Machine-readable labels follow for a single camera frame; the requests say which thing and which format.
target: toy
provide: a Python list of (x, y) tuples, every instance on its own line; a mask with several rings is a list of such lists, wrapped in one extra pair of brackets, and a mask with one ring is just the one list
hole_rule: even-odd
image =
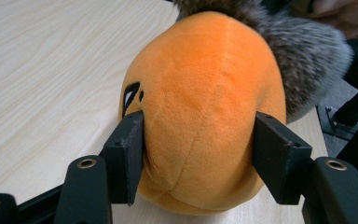
[[(180, 19), (213, 1), (194, 2), (200, 10), (182, 10)], [(189, 8), (187, 1), (174, 3)], [(170, 211), (208, 215), (254, 197), (263, 186), (251, 161), (255, 112), (283, 123), (286, 114), (298, 119), (349, 65), (351, 51), (339, 32), (324, 26), (307, 39), (301, 35), (313, 23), (273, 20), (256, 2), (246, 4), (240, 15), (223, 4), (212, 9), (227, 15), (179, 20), (138, 54), (124, 79), (119, 114), (145, 114), (139, 192)]]

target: orange plush fabric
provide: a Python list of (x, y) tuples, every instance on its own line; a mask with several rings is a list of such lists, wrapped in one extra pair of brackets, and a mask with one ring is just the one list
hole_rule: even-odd
[(285, 103), (272, 52), (251, 28), (216, 12), (177, 22), (134, 59), (121, 99), (120, 115), (145, 114), (138, 190), (150, 202), (208, 215), (262, 187), (252, 166), (255, 112), (285, 123)]

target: wooden table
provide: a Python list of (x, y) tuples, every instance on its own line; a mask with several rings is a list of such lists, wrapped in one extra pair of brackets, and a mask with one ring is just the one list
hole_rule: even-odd
[[(172, 24), (162, 0), (0, 1), (0, 192), (23, 203), (60, 185), (74, 159), (98, 154), (117, 125), (121, 82), (135, 55)], [(290, 125), (325, 155), (316, 113)], [(300, 206), (266, 188), (209, 217), (171, 214), (138, 197), (115, 223), (302, 223)]]

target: person's hand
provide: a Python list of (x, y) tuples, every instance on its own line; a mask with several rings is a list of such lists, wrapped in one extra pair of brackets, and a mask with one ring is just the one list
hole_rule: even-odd
[(358, 39), (358, 0), (294, 0), (293, 11), (341, 30), (347, 39)]

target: gray fur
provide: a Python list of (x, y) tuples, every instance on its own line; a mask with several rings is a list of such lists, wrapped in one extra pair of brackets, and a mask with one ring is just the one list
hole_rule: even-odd
[(316, 106), (351, 65), (352, 51), (343, 34), (328, 25), (269, 15), (260, 0), (173, 0), (178, 20), (200, 11), (219, 11), (252, 27), (267, 41), (281, 70), (287, 121)]

